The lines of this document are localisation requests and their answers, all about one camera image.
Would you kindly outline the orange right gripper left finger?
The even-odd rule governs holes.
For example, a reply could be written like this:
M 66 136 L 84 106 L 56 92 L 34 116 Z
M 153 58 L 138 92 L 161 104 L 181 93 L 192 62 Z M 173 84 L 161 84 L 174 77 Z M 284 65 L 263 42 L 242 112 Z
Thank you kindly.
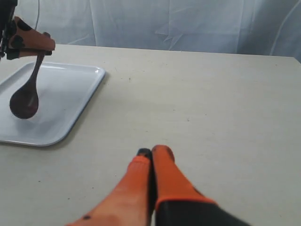
M 152 153 L 141 148 L 115 188 L 70 226 L 149 226 L 152 217 Z

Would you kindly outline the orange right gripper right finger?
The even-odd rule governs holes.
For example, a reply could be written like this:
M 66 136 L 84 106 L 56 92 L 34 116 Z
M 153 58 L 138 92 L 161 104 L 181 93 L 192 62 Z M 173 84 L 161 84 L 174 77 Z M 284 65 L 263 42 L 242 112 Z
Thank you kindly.
M 246 226 L 200 193 L 179 170 L 172 150 L 166 145 L 152 149 L 157 186 L 157 226 Z

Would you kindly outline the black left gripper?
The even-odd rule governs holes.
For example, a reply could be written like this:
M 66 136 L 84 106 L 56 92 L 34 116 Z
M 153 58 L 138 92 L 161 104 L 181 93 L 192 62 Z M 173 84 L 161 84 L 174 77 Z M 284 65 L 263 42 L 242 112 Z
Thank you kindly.
M 19 50 L 19 58 L 37 56 L 42 53 L 51 56 L 55 41 L 47 32 L 40 33 L 25 23 L 20 17 L 13 15 L 18 0 L 0 0 L 0 58 L 5 56 L 8 48 L 9 29 L 12 25 L 10 35 L 10 47 Z

